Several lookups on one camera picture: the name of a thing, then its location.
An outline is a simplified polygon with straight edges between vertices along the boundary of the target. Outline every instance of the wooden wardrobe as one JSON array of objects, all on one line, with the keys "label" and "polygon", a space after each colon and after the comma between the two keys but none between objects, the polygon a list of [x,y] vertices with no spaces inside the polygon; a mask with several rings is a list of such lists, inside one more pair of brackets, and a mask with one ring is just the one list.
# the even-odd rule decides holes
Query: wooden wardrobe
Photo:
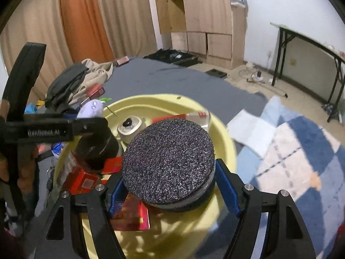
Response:
[{"label": "wooden wardrobe", "polygon": [[235,68],[243,64],[246,9],[230,0],[156,0],[161,34],[172,47],[197,53],[206,63]]}]

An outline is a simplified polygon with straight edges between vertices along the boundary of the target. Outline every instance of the round sponge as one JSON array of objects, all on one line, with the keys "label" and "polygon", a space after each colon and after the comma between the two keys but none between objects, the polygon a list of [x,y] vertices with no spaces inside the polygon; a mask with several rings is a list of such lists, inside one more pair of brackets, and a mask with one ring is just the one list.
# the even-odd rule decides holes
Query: round sponge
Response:
[{"label": "round sponge", "polygon": [[165,119],[142,130],[128,145],[122,164],[128,191],[162,209],[194,208],[214,186],[210,136],[184,119]]}]

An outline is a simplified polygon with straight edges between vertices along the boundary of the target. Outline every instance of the black tray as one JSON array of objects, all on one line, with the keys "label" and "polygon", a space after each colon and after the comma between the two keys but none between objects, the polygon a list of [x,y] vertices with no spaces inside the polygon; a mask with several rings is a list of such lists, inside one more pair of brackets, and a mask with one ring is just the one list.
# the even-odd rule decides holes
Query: black tray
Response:
[{"label": "black tray", "polygon": [[183,67],[189,67],[199,63],[199,56],[185,51],[177,51],[173,49],[160,49],[153,54],[145,56],[144,58],[158,60]]}]

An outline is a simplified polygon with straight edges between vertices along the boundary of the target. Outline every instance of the gray bedsheet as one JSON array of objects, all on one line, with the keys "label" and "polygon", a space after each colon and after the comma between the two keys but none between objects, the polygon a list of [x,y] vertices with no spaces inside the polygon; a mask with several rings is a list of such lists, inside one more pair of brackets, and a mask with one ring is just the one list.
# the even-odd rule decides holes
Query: gray bedsheet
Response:
[{"label": "gray bedsheet", "polygon": [[[104,88],[106,90],[105,97],[112,99],[108,104],[142,94],[173,93],[183,95],[203,105],[224,124],[227,124],[242,109],[260,116],[267,103],[267,99],[261,93],[250,94],[206,73],[142,58],[133,58],[128,64],[119,68],[115,67],[112,77],[104,84]],[[236,143],[237,152],[241,148],[242,145]],[[46,170],[46,168],[42,169],[44,172],[40,174],[42,178],[40,179],[40,195],[45,195],[46,191],[48,179]],[[37,240],[40,238],[48,214],[49,209],[46,209],[30,223],[25,236],[27,258],[33,258]],[[201,258],[208,258],[209,256],[204,251],[201,251],[201,254],[198,254]]]}]

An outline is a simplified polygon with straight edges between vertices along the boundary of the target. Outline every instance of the yellow plastic basin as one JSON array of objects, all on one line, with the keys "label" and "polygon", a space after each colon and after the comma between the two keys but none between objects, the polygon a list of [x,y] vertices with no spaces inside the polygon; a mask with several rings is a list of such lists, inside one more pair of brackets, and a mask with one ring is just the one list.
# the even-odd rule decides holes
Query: yellow plastic basin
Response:
[{"label": "yellow plastic basin", "polygon": [[[104,109],[104,116],[117,138],[117,126],[131,115],[144,119],[146,125],[150,125],[151,118],[205,110],[199,103],[187,97],[169,94],[129,97],[113,103],[109,108],[117,116],[107,108]],[[216,158],[222,158],[230,171],[235,172],[236,152],[234,143],[225,125],[213,114],[211,114],[209,134],[214,144]],[[61,163],[65,160],[64,157],[75,146],[76,142],[73,142],[65,147],[55,170],[55,176],[63,167]],[[115,231],[115,234],[128,259],[188,258],[202,243],[223,206],[223,199],[216,186],[210,201],[198,209],[186,213],[162,213],[161,211],[155,213],[150,211],[151,228],[149,231]],[[82,215],[82,223],[90,259],[96,259],[98,257],[86,214]]]}]

